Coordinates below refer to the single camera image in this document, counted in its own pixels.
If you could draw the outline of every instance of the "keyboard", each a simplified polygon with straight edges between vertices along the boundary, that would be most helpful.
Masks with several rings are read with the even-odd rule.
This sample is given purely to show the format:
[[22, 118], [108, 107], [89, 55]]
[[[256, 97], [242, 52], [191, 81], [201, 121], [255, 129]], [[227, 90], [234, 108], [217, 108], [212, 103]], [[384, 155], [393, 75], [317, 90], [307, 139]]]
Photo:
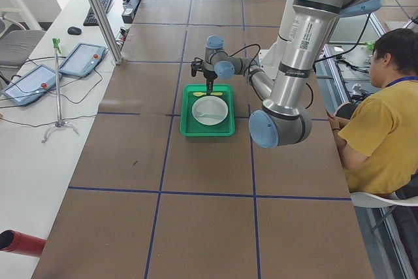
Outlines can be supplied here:
[[[100, 0], [103, 10], [108, 13], [112, 7], [112, 0]], [[87, 13], [86, 19], [83, 23], [84, 26], [95, 26], [99, 25], [97, 23], [96, 16], [94, 15], [93, 8], [90, 7], [89, 12]]]

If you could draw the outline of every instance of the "blue lanyard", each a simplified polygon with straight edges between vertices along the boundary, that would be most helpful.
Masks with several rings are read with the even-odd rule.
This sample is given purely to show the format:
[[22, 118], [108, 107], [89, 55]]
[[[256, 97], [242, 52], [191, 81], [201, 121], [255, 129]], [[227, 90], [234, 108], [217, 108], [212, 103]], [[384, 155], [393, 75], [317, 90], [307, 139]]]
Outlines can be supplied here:
[[409, 80], [418, 80], [418, 76], [404, 76], [403, 78], [398, 78], [395, 81], [392, 81], [391, 83], [386, 85], [386, 88], [388, 88], [389, 86], [392, 86], [393, 84], [396, 84], [400, 81], [409, 81]]

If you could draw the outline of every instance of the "man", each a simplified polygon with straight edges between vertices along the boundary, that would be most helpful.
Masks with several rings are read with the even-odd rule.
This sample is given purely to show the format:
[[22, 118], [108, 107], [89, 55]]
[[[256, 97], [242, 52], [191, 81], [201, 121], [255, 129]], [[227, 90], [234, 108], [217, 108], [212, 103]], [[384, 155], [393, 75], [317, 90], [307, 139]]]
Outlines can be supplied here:
[[350, 120], [329, 122], [350, 192], [387, 197], [418, 169], [418, 34], [390, 31], [374, 45], [367, 97]]

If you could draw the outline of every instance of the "white desk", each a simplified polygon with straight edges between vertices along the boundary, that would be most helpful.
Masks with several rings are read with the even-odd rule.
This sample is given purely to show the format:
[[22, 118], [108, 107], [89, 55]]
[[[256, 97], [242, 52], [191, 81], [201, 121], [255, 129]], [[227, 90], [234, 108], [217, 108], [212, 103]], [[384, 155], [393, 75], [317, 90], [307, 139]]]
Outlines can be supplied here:
[[[124, 27], [121, 3], [122, 0], [114, 0], [113, 7], [107, 14], [115, 36], [120, 27]], [[88, 0], [71, 0], [30, 58], [53, 56], [53, 38], [60, 38], [62, 56], [67, 56], [79, 42], [106, 46], [98, 26], [82, 26], [88, 8]], [[82, 28], [80, 36], [67, 34], [68, 27], [72, 25]], [[36, 62], [45, 63], [54, 69], [52, 59]], [[29, 72], [34, 66], [32, 63], [24, 65], [19, 74]], [[64, 119], [97, 113], [98, 104], [103, 98], [113, 68], [112, 56], [107, 53], [96, 68], [103, 80], [85, 100], [74, 105], [62, 98]], [[99, 79], [99, 75], [92, 72], [86, 78], [63, 87], [61, 93], [73, 101], [79, 101]], [[61, 85], [71, 80], [74, 79], [63, 78]], [[0, 101], [0, 107], [12, 105], [10, 101]], [[32, 125], [55, 122], [56, 97], [46, 94], [32, 105], [3, 108], [0, 109], [0, 113], [5, 119]], [[80, 135], [69, 128], [63, 128], [53, 132], [47, 143], [41, 144], [48, 126], [24, 127], [0, 120], [0, 232], [13, 229], [36, 237], [48, 237], [93, 121], [94, 118], [73, 120]], [[0, 252], [0, 278], [30, 278], [37, 262], [38, 259], [35, 257]]]

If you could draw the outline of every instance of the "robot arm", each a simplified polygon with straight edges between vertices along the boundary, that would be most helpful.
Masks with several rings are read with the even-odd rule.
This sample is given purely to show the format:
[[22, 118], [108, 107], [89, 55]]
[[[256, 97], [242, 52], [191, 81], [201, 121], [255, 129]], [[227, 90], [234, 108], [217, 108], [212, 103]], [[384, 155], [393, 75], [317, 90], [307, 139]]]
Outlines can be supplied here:
[[213, 80], [242, 74], [263, 99], [261, 110], [249, 119], [252, 139], [262, 147], [298, 143], [310, 134], [312, 123], [305, 108], [299, 104], [302, 89], [312, 71], [323, 45], [329, 40], [340, 17], [357, 16], [377, 10], [383, 0], [294, 0], [286, 6], [283, 16], [293, 16], [289, 24], [283, 57], [273, 82], [265, 72], [248, 58], [230, 57], [223, 50], [220, 37], [209, 37], [204, 61], [192, 64], [192, 75], [202, 71], [208, 93]]

